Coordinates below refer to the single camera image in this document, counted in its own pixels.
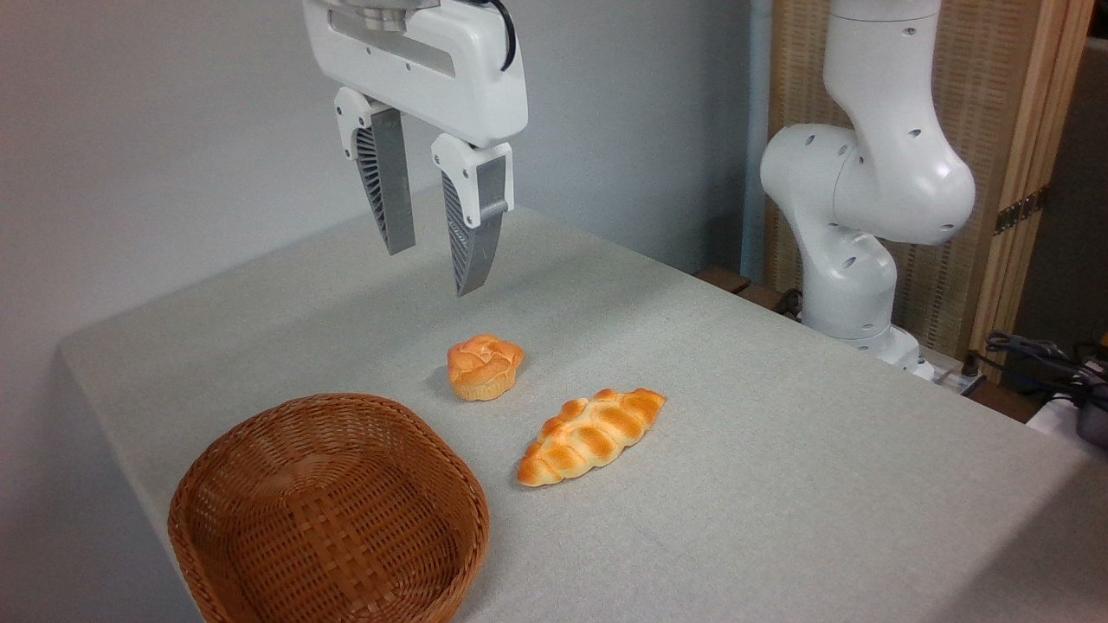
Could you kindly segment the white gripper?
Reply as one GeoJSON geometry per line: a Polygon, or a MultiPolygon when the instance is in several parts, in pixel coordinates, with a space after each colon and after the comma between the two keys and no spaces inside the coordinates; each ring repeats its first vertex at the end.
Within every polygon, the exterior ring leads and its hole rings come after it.
{"type": "Polygon", "coordinates": [[[509,8],[503,1],[305,1],[302,11],[318,67],[341,86],[335,112],[343,154],[358,170],[391,255],[416,245],[401,112],[447,132],[432,154],[455,292],[475,292],[495,259],[503,216],[515,208],[513,151],[504,142],[529,122],[509,8]]]}

